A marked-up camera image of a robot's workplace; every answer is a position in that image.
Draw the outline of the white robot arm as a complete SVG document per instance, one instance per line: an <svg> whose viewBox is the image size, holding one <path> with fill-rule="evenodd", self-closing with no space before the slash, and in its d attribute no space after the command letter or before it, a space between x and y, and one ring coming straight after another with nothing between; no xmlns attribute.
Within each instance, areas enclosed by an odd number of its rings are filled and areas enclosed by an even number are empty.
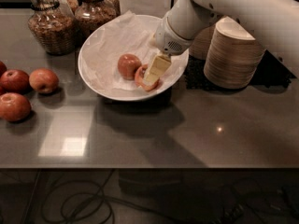
<svg viewBox="0 0 299 224"><path fill-rule="evenodd" d="M160 51L149 61L144 75L153 84L195 37L227 16L237 21L265 49L299 75L299 2L295 0L177 0L165 13L154 35Z"/></svg>

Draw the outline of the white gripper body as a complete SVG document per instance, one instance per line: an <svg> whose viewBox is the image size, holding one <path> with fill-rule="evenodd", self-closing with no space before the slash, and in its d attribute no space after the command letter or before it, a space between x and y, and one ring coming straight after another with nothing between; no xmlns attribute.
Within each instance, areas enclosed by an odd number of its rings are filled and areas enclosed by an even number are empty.
<svg viewBox="0 0 299 224"><path fill-rule="evenodd" d="M194 19L191 14L168 11L154 33L153 44L164 54L180 55L194 40L193 26Z"/></svg>

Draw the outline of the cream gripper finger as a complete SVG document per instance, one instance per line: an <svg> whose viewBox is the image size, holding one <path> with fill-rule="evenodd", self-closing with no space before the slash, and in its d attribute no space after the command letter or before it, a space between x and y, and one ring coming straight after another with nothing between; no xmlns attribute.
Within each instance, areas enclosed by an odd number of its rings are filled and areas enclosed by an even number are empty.
<svg viewBox="0 0 299 224"><path fill-rule="evenodd" d="M171 57L162 52L156 53L149 60L149 66L143 77L143 83L146 85L154 84L170 67Z"/></svg>

